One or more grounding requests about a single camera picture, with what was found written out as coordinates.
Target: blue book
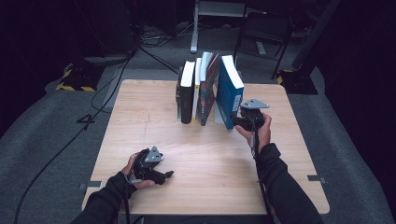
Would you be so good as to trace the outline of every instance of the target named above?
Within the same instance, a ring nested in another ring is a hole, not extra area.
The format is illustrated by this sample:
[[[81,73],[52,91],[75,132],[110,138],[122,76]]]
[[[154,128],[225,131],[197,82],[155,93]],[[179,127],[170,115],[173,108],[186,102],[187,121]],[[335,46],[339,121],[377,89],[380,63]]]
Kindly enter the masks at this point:
[[[232,55],[221,57],[219,65],[219,84],[216,103],[225,127],[233,129],[231,115],[236,116],[242,103],[245,85],[236,71]]]

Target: person's right hand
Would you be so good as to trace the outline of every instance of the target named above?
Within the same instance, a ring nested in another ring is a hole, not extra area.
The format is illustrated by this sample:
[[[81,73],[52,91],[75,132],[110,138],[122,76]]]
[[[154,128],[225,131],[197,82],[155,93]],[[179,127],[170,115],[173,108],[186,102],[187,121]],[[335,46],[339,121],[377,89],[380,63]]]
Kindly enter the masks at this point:
[[[259,135],[259,154],[262,151],[262,148],[265,147],[266,145],[270,144],[271,142],[271,120],[272,118],[267,115],[262,113],[262,115],[265,118],[264,125],[260,127],[258,135]],[[250,137],[253,135],[253,132],[246,131],[242,126],[235,125],[235,129],[247,139],[247,144],[250,145]]]

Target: person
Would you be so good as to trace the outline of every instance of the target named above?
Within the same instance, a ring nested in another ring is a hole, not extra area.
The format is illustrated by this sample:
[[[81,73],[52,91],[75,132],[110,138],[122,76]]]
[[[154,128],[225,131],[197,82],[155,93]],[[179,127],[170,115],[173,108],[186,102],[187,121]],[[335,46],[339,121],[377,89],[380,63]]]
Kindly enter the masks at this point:
[[[275,210],[276,216],[282,224],[323,223],[317,208],[305,194],[300,185],[288,172],[288,165],[283,162],[276,144],[271,143],[272,118],[262,113],[265,118],[263,126],[258,130],[258,167],[260,181],[265,186],[265,194],[269,204]],[[235,129],[250,143],[252,132],[236,125]]]
[[[257,172],[261,183],[266,188],[266,197],[274,207],[277,218],[282,224],[323,223],[316,207],[289,174],[287,164],[279,158],[280,152],[276,144],[271,143],[272,118],[267,114],[262,114],[265,122],[258,130],[259,148],[256,160],[259,165]],[[246,131],[239,125],[236,125],[235,129],[246,138],[249,145],[252,132]],[[138,189],[155,184],[151,180],[144,180],[128,188],[125,175],[128,175],[136,157],[137,153],[130,157],[128,164],[120,172],[108,179],[103,189],[91,194],[84,211],[73,220],[73,224],[112,223],[113,218],[120,210],[120,204],[126,191],[128,198],[131,198],[131,195]]]

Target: gray carpet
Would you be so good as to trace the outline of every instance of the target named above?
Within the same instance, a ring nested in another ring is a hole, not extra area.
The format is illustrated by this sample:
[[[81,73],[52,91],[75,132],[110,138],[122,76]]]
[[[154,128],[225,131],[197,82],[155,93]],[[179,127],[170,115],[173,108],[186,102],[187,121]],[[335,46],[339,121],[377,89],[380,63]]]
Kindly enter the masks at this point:
[[[203,50],[231,54],[235,29],[207,29],[200,33],[198,52],[190,54],[191,36],[169,42],[160,48],[146,48],[174,67],[194,60]],[[280,69],[290,64],[300,41],[290,44]],[[239,55],[238,70],[246,83],[273,83],[274,62]],[[13,222],[18,202],[28,184],[43,166],[67,144],[83,124],[76,123],[87,114],[95,114],[91,104],[102,106],[114,84],[107,85],[119,66],[102,74],[98,92],[56,91],[59,80],[51,82],[47,94],[27,109],[0,140],[0,223]],[[127,64],[125,77],[176,79],[173,72],[147,53],[139,50]],[[361,159],[342,123],[324,95],[319,70],[312,74],[319,95],[289,95],[304,140],[317,168],[331,211],[323,215],[325,223],[394,223],[381,186]],[[68,223],[80,213],[84,190],[106,131],[110,115],[100,113],[87,131],[68,146],[42,173],[26,195],[18,223]],[[252,217],[146,217],[145,223],[256,223]]]

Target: person's left hand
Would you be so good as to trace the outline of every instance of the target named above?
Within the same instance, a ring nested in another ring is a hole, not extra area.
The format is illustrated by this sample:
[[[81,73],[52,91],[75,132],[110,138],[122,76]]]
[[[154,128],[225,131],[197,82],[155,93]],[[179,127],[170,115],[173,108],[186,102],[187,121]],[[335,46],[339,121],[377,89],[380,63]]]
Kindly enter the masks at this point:
[[[135,154],[133,154],[133,155],[129,158],[128,164],[127,164],[124,168],[122,168],[122,170],[121,170],[123,174],[125,174],[125,175],[128,175],[128,174],[129,174],[129,171],[131,170],[131,167],[132,167],[132,165],[134,164],[134,160],[137,158],[137,155],[138,155],[138,154],[139,154],[139,153],[136,152]],[[134,186],[135,186],[137,189],[143,189],[143,188],[151,187],[151,186],[154,186],[154,185],[155,185],[155,182],[152,181],[152,180],[143,180],[143,181],[140,182],[140,183],[134,184]]]

